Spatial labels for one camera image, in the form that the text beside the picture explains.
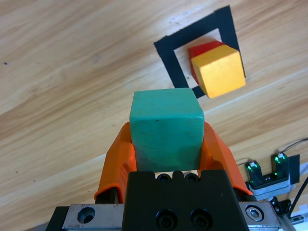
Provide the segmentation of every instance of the red wooden block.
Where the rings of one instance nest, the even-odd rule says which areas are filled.
[[[196,73],[193,69],[193,64],[192,64],[192,58],[196,57],[200,54],[203,54],[211,49],[214,49],[216,47],[219,47],[221,45],[223,45],[224,43],[219,42],[219,41],[213,41],[213,42],[209,42],[206,44],[201,44],[199,46],[195,46],[195,47],[190,47],[188,48],[188,56],[189,56],[189,63],[191,66],[191,72],[192,72],[192,77],[194,78],[194,80],[199,84]]]

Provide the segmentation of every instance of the wooden block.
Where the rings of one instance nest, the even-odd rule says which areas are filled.
[[[227,45],[192,58],[192,64],[199,85],[209,98],[245,86],[240,53]]]
[[[199,169],[204,113],[191,89],[135,92],[129,121],[138,171]]]
[[[197,84],[199,84],[199,81],[198,81],[196,73],[193,69],[192,58],[196,57],[200,54],[203,54],[207,51],[210,51],[211,49],[214,49],[214,48],[221,46],[223,44],[224,43],[219,42],[219,41],[213,41],[213,42],[205,43],[205,44],[202,44],[202,45],[199,45],[199,46],[188,48],[188,56],[189,56],[189,63],[190,63],[190,66],[191,66],[192,77],[197,82]]]

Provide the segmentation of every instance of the black tape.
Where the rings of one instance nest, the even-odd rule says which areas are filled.
[[[240,52],[230,6],[214,11],[207,17],[154,43],[175,88],[188,88],[188,83],[174,50],[216,28],[219,29],[221,41]],[[192,90],[197,98],[205,95],[200,86]]]
[[[296,184],[299,183],[299,154],[289,157],[289,171],[290,171],[290,183]]]

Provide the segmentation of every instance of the metal plate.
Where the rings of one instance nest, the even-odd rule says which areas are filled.
[[[279,219],[270,204],[270,202],[239,202],[242,213],[244,214],[246,223],[251,231],[277,231],[281,226]],[[247,215],[246,211],[249,207],[255,207],[262,213],[262,219],[260,221],[253,220]]]
[[[80,223],[78,216],[80,212],[86,208],[91,208],[95,211],[93,219],[86,224]],[[115,230],[121,229],[123,220],[124,204],[84,204],[71,205],[67,212],[62,229],[64,230]]]
[[[270,202],[239,202],[241,211],[245,217],[246,223],[251,231],[277,231],[281,227],[281,223],[271,206]],[[93,208],[95,215],[89,223],[82,224],[78,221],[78,215],[84,208]],[[249,207],[256,207],[262,213],[261,221],[251,219],[246,210]],[[85,204],[71,205],[64,224],[63,229],[66,231],[116,231],[121,230],[123,220],[123,204]]]

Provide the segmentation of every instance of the metal bracket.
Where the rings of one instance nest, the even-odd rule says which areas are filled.
[[[251,231],[277,231],[282,224],[270,202],[239,202]],[[124,204],[71,205],[62,229],[65,231],[119,231]]]

